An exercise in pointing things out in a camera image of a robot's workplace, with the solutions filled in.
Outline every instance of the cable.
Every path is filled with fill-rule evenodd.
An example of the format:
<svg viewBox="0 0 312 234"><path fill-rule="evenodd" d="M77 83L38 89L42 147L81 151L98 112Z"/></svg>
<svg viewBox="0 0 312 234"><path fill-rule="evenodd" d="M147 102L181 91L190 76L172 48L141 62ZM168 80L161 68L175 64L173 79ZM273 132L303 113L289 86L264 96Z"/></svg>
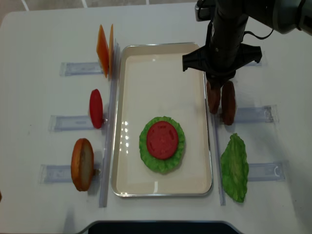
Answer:
<svg viewBox="0 0 312 234"><path fill-rule="evenodd" d="M209 17L207 17L207 18L202 18L202 17L200 16L200 10L201 10L201 8L203 7L205 1L206 1L206 0L202 0L202 1L201 1L201 4L200 4L200 6L199 6L199 8L198 8L198 11L197 11L197 17L198 17L201 21L206 21L206 20L209 20L209 19L210 19Z"/></svg>
<svg viewBox="0 0 312 234"><path fill-rule="evenodd" d="M243 35L243 39L244 39L244 36L245 36L246 34L250 34L250 35L254 36L255 38L258 38L259 40L264 40L264 39L268 38L269 36L271 36L271 34L272 34L273 31L274 31L274 29L272 29L272 31L270 32L270 34L268 34L266 37L259 37L259 36L255 35L253 32L245 31L245 32L244 32L244 35Z"/></svg>

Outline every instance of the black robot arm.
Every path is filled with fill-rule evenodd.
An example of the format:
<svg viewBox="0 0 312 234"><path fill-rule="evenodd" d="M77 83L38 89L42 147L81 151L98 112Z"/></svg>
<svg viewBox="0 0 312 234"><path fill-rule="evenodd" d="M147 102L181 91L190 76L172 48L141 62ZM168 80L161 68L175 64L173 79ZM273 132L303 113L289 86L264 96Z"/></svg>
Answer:
<svg viewBox="0 0 312 234"><path fill-rule="evenodd" d="M262 58L259 46L241 43L248 17L280 32L294 28L312 33L312 0L199 0L196 19L211 20L205 46L184 55L183 71L206 72L213 89L235 76L236 70Z"/></svg>

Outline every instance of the tray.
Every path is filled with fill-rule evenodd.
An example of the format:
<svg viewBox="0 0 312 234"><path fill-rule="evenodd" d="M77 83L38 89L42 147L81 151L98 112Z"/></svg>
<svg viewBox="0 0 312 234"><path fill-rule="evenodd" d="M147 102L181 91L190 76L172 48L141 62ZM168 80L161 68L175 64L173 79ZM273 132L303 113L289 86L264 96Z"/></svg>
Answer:
<svg viewBox="0 0 312 234"><path fill-rule="evenodd" d="M121 56L111 184L116 195L203 195L212 185L203 72L182 71L194 43L126 47ZM155 173L140 158L139 135L148 121L167 116L186 138L179 167Z"/></svg>

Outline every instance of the green lettuce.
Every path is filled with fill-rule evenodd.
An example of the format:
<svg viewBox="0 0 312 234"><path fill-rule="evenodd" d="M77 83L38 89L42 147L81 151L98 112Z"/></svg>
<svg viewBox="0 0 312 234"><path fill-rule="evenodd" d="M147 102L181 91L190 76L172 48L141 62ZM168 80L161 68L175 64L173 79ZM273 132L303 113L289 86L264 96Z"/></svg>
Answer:
<svg viewBox="0 0 312 234"><path fill-rule="evenodd" d="M147 146L146 146L146 136L147 136L148 130L154 123L157 123L159 121L166 121L170 123L172 126L174 126L179 137L179 142L178 142L175 154L166 160L161 160L161 159L153 157L148 152ZM179 123L175 122L170 117L165 117L165 116L155 117L145 125L143 131L140 134L139 148L140 148L141 159L145 163L145 165L152 171L160 172L160 173L167 173L171 171L173 168L175 168L177 165L179 165L183 156L184 142L185 142L184 132Z"/></svg>
<svg viewBox="0 0 312 234"><path fill-rule="evenodd" d="M247 192L249 166L244 141L234 133L221 156L224 191L237 202L244 202Z"/></svg>

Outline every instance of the black object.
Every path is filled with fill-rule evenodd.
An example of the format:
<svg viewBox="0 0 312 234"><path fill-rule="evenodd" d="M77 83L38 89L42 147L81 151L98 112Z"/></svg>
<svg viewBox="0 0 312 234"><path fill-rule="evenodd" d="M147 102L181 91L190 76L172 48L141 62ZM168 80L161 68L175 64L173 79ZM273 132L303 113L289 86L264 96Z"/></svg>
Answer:
<svg viewBox="0 0 312 234"><path fill-rule="evenodd" d="M223 222L101 222L89 234L238 234Z"/></svg>
<svg viewBox="0 0 312 234"><path fill-rule="evenodd" d="M312 35L312 0L199 0L196 19L211 20L205 46L182 56L183 71L194 68L206 72L213 89L235 76L236 70L262 58L259 46L243 44L248 17L280 33L299 28Z"/></svg>
<svg viewBox="0 0 312 234"><path fill-rule="evenodd" d="M241 43L248 20L242 13L242 0L219 0L215 6L209 2L210 15L214 18L208 25L206 44L182 56L182 63L183 71L195 68L206 72L213 89L216 83L222 87L233 78L238 68L254 60L260 62L262 53L260 47Z"/></svg>

